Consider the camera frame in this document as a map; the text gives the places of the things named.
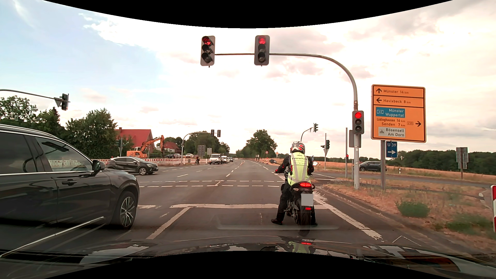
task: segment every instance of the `white road marking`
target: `white road marking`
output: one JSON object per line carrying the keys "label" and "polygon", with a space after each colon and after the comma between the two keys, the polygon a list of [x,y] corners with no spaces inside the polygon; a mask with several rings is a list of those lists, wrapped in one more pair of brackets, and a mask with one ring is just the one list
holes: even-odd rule
{"label": "white road marking", "polygon": [[323,175],[323,174],[318,174],[318,173],[314,173],[316,175],[321,175],[321,176],[325,176],[325,177],[330,177],[330,178],[335,178],[335,177],[332,177],[332,176],[328,176],[328,175]]}
{"label": "white road marking", "polygon": [[341,212],[337,208],[333,207],[332,205],[327,204],[326,202],[324,202],[323,197],[320,196],[318,193],[316,193],[316,192],[313,193],[313,199],[317,203],[323,205],[325,208],[327,208],[330,211],[332,211],[334,214],[338,215],[340,218],[342,218],[346,222],[350,223],[351,225],[353,225],[357,229],[359,229],[359,230],[363,231],[364,233],[366,233],[371,238],[373,238],[375,240],[382,239],[382,236],[378,232],[376,232],[374,230],[371,230],[370,228],[368,228],[364,224],[356,221],[355,219],[353,219],[353,218],[349,217],[348,215],[344,214],[343,212]]}
{"label": "white road marking", "polygon": [[165,224],[161,225],[154,233],[150,234],[146,239],[154,239],[157,237],[161,232],[163,232],[168,226],[170,226],[174,221],[176,221],[181,215],[183,215],[188,209],[191,207],[184,208],[181,210],[178,214],[174,215],[169,221],[167,221]]}

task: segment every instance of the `blue u 39 sign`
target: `blue u 39 sign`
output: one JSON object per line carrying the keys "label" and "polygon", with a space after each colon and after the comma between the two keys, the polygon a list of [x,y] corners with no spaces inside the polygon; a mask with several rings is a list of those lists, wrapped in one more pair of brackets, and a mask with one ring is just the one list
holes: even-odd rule
{"label": "blue u 39 sign", "polygon": [[398,142],[386,141],[386,157],[387,158],[398,157]]}

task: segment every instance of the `red and white barrier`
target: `red and white barrier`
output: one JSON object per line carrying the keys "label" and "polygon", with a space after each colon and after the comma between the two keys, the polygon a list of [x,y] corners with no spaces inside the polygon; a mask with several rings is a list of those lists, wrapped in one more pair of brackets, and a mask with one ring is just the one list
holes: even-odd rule
{"label": "red and white barrier", "polygon": [[491,195],[493,199],[493,230],[496,232],[496,185],[491,186]]}

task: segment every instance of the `car door handle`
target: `car door handle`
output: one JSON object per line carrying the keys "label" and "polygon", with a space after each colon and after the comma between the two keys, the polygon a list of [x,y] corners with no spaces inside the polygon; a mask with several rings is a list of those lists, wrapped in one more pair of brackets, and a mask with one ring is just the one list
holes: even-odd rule
{"label": "car door handle", "polygon": [[73,179],[68,179],[66,181],[62,181],[62,185],[69,185],[69,186],[72,186],[74,184],[76,184],[77,182],[74,181]]}

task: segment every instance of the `black suv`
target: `black suv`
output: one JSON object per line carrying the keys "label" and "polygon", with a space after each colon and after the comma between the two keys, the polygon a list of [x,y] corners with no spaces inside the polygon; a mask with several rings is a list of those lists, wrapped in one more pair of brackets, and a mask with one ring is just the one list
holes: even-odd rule
{"label": "black suv", "polygon": [[129,229],[139,185],[45,132],[0,124],[0,220]]}
{"label": "black suv", "polygon": [[360,171],[375,171],[380,172],[379,161],[367,161],[360,164]]}
{"label": "black suv", "polygon": [[127,172],[137,172],[140,175],[153,174],[158,171],[157,164],[131,156],[112,158],[107,162],[106,168],[118,169]]}

